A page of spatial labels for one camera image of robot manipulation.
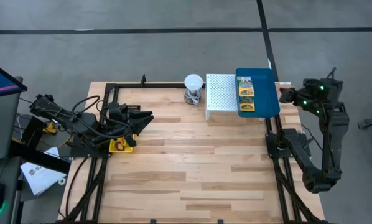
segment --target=concrete floor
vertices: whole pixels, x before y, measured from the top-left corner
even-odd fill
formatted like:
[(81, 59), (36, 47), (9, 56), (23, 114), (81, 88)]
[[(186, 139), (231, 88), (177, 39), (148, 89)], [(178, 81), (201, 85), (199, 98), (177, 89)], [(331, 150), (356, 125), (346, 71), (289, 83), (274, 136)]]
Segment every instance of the concrete floor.
[[(372, 0), (263, 4), (269, 28), (372, 27)], [(260, 26), (255, 0), (0, 0), (0, 30)], [(303, 78), (321, 78), (338, 67), (350, 128), (343, 140), (342, 179), (320, 198), (332, 223), (372, 223), (372, 128), (360, 131), (356, 125), (372, 117), (372, 32), (270, 37), (280, 81), (301, 87)], [(0, 67), (24, 77), (29, 91), (23, 98), (49, 93), (70, 108), (86, 96), (92, 81), (136, 81), (143, 74), (152, 81), (181, 81), (189, 73), (204, 77), (267, 67), (267, 57), (260, 32), (0, 35)], [(19, 112), (27, 114), (28, 106), (21, 102)], [(317, 119), (300, 115), (320, 138)], [(44, 140), (58, 145), (65, 137)], [(313, 145), (312, 153), (320, 164), (321, 152)], [(22, 222), (54, 222), (62, 194), (56, 187), (25, 203)]]

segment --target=wooden tabletop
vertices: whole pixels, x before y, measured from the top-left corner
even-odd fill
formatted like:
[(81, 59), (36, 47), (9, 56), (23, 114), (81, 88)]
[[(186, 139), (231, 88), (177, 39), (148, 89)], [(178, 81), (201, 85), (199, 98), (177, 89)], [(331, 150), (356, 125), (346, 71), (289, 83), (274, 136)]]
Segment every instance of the wooden tabletop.
[[(88, 96), (103, 98), (105, 85), (91, 83)], [(290, 85), (277, 83), (276, 87)], [(199, 105), (188, 105), (183, 93), (183, 88), (120, 89), (119, 103), (151, 110), (154, 120), (137, 137), (132, 154), (114, 153), (109, 158), (99, 222), (148, 223), (154, 218), (158, 223), (216, 223), (218, 219), (282, 223), (273, 164), (264, 140), (265, 122), (240, 118), (237, 112), (212, 112), (207, 122), (205, 97)], [(98, 116), (95, 107), (88, 112)], [(280, 116), (284, 128), (301, 130), (296, 107), (281, 104)], [(75, 180), (70, 210), (85, 192), (90, 160)], [(62, 213), (69, 183), (81, 161), (72, 162)], [(305, 189), (302, 171), (293, 159), (291, 167), (297, 193), (314, 215), (324, 219), (319, 195)], [(286, 198), (293, 218), (288, 194)]]

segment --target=white perforated shelf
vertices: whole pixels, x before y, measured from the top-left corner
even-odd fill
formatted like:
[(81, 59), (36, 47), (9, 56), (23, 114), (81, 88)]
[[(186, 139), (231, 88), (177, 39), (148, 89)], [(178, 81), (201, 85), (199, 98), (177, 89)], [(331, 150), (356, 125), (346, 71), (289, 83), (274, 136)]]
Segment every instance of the white perforated shelf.
[(237, 111), (234, 74), (207, 74), (205, 93), (207, 120), (211, 111)]

